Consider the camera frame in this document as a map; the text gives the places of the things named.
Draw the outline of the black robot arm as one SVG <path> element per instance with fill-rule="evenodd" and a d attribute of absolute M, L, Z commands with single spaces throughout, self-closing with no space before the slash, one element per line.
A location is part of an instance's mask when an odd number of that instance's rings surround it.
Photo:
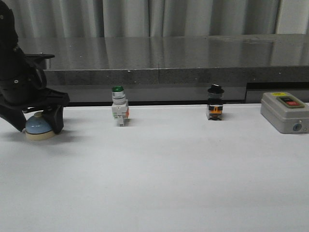
<path fill-rule="evenodd" d="M 42 111 L 54 133 L 62 131 L 63 109 L 68 93 L 47 87 L 40 63 L 50 54 L 26 55 L 18 45 L 14 14 L 5 2 L 0 3 L 0 116 L 18 131 L 26 127 L 25 113 Z"/>

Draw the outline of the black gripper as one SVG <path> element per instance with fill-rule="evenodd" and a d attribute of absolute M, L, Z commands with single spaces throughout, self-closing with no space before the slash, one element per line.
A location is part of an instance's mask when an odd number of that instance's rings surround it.
<path fill-rule="evenodd" d="M 42 67 L 54 57 L 42 53 L 0 55 L 0 117 L 20 132 L 26 126 L 23 111 L 28 108 L 45 109 L 42 116 L 54 133 L 64 127 L 63 109 L 70 102 L 69 95 L 47 87 Z"/>

